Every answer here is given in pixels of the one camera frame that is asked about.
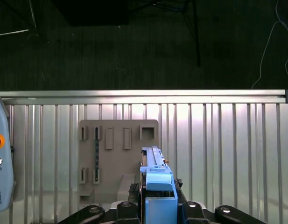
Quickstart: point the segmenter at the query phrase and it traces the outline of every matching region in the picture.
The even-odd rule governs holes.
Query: gray pegboard
[[[139,182],[141,149],[158,146],[158,136],[157,120],[82,120],[80,204],[127,200],[130,184]]]

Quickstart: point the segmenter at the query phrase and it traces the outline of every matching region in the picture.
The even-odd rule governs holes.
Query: metal frame
[[[285,90],[127,90],[0,92],[6,105],[285,103]]]
[[[285,90],[0,95],[10,115],[16,180],[14,202],[0,212],[0,224],[57,223],[81,209],[78,127],[84,119],[157,120],[159,147],[188,200],[288,223]]]
[[[24,18],[20,13],[18,13],[16,11],[16,9],[14,7],[12,7],[9,3],[7,3],[5,0],[0,0],[0,1],[2,3],[4,3],[18,18],[20,18],[22,21],[24,21],[27,25],[32,26],[34,31],[36,32],[36,34],[39,35],[38,28],[37,28],[37,25],[36,25],[36,20],[35,20],[35,14],[34,14],[34,8],[33,8],[32,0],[28,0],[28,4],[29,4],[29,8],[30,8],[33,24],[30,24],[26,20],[26,18]],[[23,33],[23,32],[28,32],[28,31],[30,31],[30,29],[23,29],[23,30],[3,33],[3,34],[0,34],[0,36],[10,35],[10,34],[18,34],[18,33]]]
[[[191,34],[191,36],[194,39],[194,42],[196,44],[197,66],[201,67],[201,53],[200,53],[200,41],[199,41],[199,33],[198,33],[196,0],[192,0],[192,9],[193,9],[193,14],[194,14],[193,25],[192,25],[192,22],[190,21],[189,17],[186,15],[187,7],[190,3],[190,0],[185,0],[185,2],[183,2],[182,8],[162,4],[162,2],[164,2],[164,1],[166,1],[166,0],[146,0],[146,1],[144,1],[146,3],[145,5],[142,5],[138,8],[135,8],[135,9],[129,11],[129,14],[133,14],[133,13],[138,12],[140,10],[143,10],[149,6],[161,8],[161,9],[171,11],[171,12],[181,13],[184,17],[184,21],[186,23],[186,26],[189,29],[190,34]]]

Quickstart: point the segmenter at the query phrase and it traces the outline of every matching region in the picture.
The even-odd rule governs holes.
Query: aluminum rail
[[[6,105],[285,103],[285,90],[127,90],[0,92]]]

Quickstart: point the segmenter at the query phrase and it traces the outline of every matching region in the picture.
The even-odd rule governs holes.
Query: dark background
[[[31,21],[28,1],[7,2]],[[0,91],[250,89],[277,21],[276,0],[197,0],[199,68],[180,14],[150,7],[128,25],[72,27],[51,0],[33,4],[44,37],[0,37]],[[280,0],[278,11],[288,25],[288,0]],[[22,28],[28,26],[0,2],[0,33]],[[255,89],[288,89],[287,57],[288,34],[278,24]]]

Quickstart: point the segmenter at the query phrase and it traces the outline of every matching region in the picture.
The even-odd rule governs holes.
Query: white cable
[[[270,31],[270,34],[269,34],[269,37],[268,37],[268,40],[267,40],[267,43],[266,43],[266,47],[265,47],[265,49],[264,49],[264,51],[263,51],[263,55],[262,55],[261,62],[260,62],[260,76],[259,76],[259,78],[257,79],[257,81],[252,85],[251,89],[252,89],[252,88],[261,80],[261,78],[262,78],[262,63],[263,63],[263,58],[264,58],[264,55],[265,55],[265,53],[266,53],[266,49],[267,49],[267,47],[268,47],[268,44],[269,44],[269,41],[270,41],[270,38],[271,38],[271,34],[272,34],[273,30],[274,30],[275,25],[278,24],[278,23],[281,23],[281,24],[283,25],[283,27],[284,27],[284,28],[287,30],[287,32],[288,32],[288,27],[287,27],[287,25],[280,19],[279,14],[278,14],[278,9],[277,9],[277,8],[278,8],[279,1],[280,1],[280,0],[278,0],[277,3],[276,3],[276,5],[275,5],[275,13],[276,13],[276,16],[278,17],[278,21],[275,22],[274,25],[273,25],[273,27],[271,28],[271,31]],[[286,74],[287,74],[287,76],[288,76],[287,64],[288,64],[288,59],[287,59],[287,61],[286,61],[286,63],[285,63],[285,70],[286,70]]]

